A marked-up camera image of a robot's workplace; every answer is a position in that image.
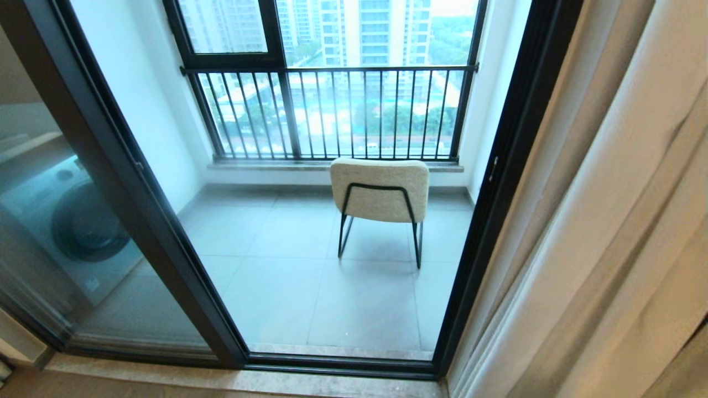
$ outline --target gray tiled floor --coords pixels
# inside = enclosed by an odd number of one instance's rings
[[[472,210],[431,192],[421,270],[409,224],[355,219],[339,260],[329,187],[209,186],[182,219],[247,343],[429,355]]]

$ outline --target door frame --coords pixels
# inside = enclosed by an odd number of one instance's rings
[[[582,5],[582,1],[574,0],[531,4],[438,344],[433,359],[424,361],[250,352],[135,142],[68,0],[0,2],[0,23],[57,124],[218,361],[73,347],[61,336],[42,330],[30,314],[14,310],[13,316],[58,351],[86,356],[415,380],[444,377],[462,337]]]

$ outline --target window frame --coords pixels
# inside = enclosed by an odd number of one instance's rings
[[[285,52],[282,46],[282,33],[278,23],[278,12],[273,1],[258,1],[261,11],[261,22],[267,52],[215,52],[197,53],[194,51],[184,16],[178,0],[165,0],[164,8],[167,20],[175,37],[177,48],[182,55],[183,66],[186,69],[209,69],[219,67],[248,67],[258,65],[262,68],[279,68],[285,66]]]

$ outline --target curtain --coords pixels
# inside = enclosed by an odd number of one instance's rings
[[[453,397],[639,397],[703,319],[705,7],[585,2]]]
[[[661,376],[644,398],[708,396],[708,327],[703,326]]]

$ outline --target white upholstered chair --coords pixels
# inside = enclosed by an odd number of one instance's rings
[[[428,167],[418,160],[340,158],[330,168],[334,202],[342,212],[339,227],[341,258],[354,217],[386,222],[410,222],[416,264],[421,267],[423,219],[428,206]],[[351,221],[344,234],[347,216]]]

